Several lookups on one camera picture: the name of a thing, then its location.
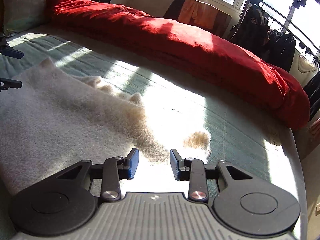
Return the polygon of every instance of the white fluffy blanket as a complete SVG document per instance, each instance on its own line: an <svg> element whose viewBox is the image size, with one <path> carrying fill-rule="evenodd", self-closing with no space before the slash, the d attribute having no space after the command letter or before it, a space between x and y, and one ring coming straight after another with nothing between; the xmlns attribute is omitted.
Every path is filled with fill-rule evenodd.
<svg viewBox="0 0 320 240"><path fill-rule="evenodd" d="M132 147L140 161L135 178L121 181L123 194L187 192L169 165L172 142L182 157L207 158L206 131L179 127L101 77L69 76L47 59L15 79L23 87L0 95L0 172L12 194L79 160L103 163Z"/></svg>

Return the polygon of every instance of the pillow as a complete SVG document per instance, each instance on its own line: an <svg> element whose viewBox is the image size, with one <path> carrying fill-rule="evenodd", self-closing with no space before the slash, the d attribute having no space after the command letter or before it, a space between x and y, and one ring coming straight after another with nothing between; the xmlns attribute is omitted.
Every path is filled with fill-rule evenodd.
<svg viewBox="0 0 320 240"><path fill-rule="evenodd" d="M37 27L48 20L44 9L46 0L4 0L4 34L12 36L18 32Z"/></svg>

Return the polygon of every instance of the red duvet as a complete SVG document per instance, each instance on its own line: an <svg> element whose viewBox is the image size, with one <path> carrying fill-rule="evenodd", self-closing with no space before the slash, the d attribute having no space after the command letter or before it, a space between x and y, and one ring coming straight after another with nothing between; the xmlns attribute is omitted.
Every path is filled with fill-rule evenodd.
<svg viewBox="0 0 320 240"><path fill-rule="evenodd" d="M56 26L223 87L266 109L290 128L301 128L309 120L308 96L293 76L198 27L91 0L47 0L47 13Z"/></svg>

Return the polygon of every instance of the circular black disc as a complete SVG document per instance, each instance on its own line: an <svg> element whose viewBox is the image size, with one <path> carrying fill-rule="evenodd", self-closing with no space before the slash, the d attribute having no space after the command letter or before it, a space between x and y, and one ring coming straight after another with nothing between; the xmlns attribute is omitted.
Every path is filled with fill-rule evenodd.
<svg viewBox="0 0 320 240"><path fill-rule="evenodd" d="M289 231L300 215L294 196L261 179L230 183L216 196L213 210L231 228L259 237Z"/></svg>
<svg viewBox="0 0 320 240"><path fill-rule="evenodd" d="M86 223L94 214L91 193L73 181L56 179L19 192L9 216L18 230L34 236L57 236Z"/></svg>

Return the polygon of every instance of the mattress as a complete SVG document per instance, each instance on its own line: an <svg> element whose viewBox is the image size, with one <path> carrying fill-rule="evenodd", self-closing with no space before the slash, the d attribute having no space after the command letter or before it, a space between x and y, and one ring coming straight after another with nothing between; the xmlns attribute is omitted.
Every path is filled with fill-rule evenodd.
<svg viewBox="0 0 320 240"><path fill-rule="evenodd" d="M146 107L205 128L211 135L208 163L225 159L293 194L301 206L294 235L306 239L306 193L292 131L264 111L187 73L49 25L14 36L9 44L25 56L0 56L1 77L12 78L51 57L66 73L102 76L122 91L141 93ZM214 181L208 187L211 196L217 194Z"/></svg>

